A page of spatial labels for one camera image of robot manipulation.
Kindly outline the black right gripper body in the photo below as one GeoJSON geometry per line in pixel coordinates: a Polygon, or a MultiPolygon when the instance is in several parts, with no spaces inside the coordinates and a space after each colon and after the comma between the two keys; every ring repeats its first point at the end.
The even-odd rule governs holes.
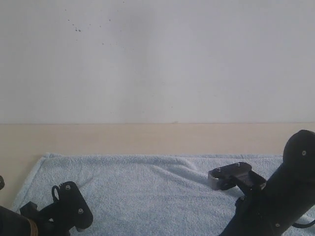
{"type": "Polygon", "coordinates": [[[247,197],[239,197],[235,203],[235,207],[236,209],[246,209],[248,207],[247,197]]]}

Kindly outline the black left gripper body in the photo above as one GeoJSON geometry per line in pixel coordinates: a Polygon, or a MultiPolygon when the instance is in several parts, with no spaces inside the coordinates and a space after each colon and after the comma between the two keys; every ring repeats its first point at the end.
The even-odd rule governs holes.
{"type": "Polygon", "coordinates": [[[37,209],[37,204],[28,202],[20,208],[20,214],[26,218],[30,232],[27,236],[70,236],[70,224],[62,221],[62,210],[59,202],[54,202],[42,210],[37,209]]]}

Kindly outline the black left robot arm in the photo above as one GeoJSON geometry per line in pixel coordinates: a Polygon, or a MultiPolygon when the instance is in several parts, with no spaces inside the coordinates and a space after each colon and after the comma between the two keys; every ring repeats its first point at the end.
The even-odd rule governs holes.
{"type": "Polygon", "coordinates": [[[56,204],[39,211],[37,204],[28,202],[16,213],[0,207],[0,234],[2,236],[69,236],[74,223],[54,213],[56,204]]]}

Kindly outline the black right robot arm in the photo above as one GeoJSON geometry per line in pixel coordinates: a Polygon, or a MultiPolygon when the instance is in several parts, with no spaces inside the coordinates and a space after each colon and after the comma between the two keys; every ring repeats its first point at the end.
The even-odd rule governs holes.
{"type": "Polygon", "coordinates": [[[283,162],[257,194],[239,199],[222,236],[280,236],[315,205],[315,134],[300,130],[283,150],[283,162]]]}

